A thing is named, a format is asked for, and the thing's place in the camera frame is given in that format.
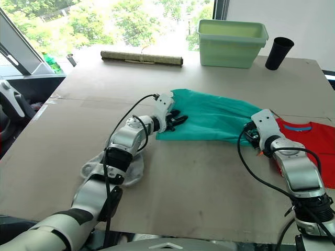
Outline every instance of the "window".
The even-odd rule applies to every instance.
[[[38,52],[66,61],[95,44],[161,54],[198,50],[200,19],[222,13],[219,0],[0,0],[9,19]]]

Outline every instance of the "gray table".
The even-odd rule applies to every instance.
[[[0,214],[41,220],[70,206],[81,166],[103,149],[119,118],[148,93],[191,88],[271,108],[293,123],[334,125],[334,92],[317,63],[285,59],[275,72],[258,57],[248,70],[102,62],[76,66],[0,162]],[[151,114],[147,100],[134,111]],[[243,154],[265,180],[284,187],[269,160]],[[179,237],[274,243],[290,202],[254,180],[236,146],[218,141],[156,141],[144,151],[144,178],[124,189],[112,229]],[[335,198],[334,190],[328,191]],[[284,242],[292,243],[292,227]]]

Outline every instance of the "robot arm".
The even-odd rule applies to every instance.
[[[86,242],[97,223],[113,217],[122,196],[124,175],[142,141],[155,131],[172,130],[187,116],[174,119],[179,111],[171,110],[173,99],[165,94],[155,102],[153,116],[130,118],[126,125],[112,135],[106,149],[111,215],[108,215],[105,177],[90,174],[79,187],[71,208],[57,212],[12,241],[0,246],[1,251],[76,251]]]
[[[317,250],[317,246],[319,250],[333,250],[334,246],[328,239],[310,238],[327,236],[313,215],[323,223],[332,236],[335,236],[335,217],[330,208],[333,201],[326,194],[318,168],[308,158],[306,152],[302,151],[305,147],[287,139],[280,132],[270,110],[262,110],[254,114],[251,119],[259,134],[257,140],[260,149],[267,157],[274,157],[282,170],[286,190],[291,195],[295,222],[302,233],[300,240],[305,250]]]

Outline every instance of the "green plastic bin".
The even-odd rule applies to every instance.
[[[202,19],[197,32],[200,63],[208,66],[250,68],[269,39],[259,22]]]

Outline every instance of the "red t-shirt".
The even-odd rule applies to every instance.
[[[323,183],[326,187],[335,189],[335,128],[314,122],[292,124],[283,119],[276,121],[288,139],[300,142],[319,156]],[[312,155],[308,154],[308,157],[316,164]]]

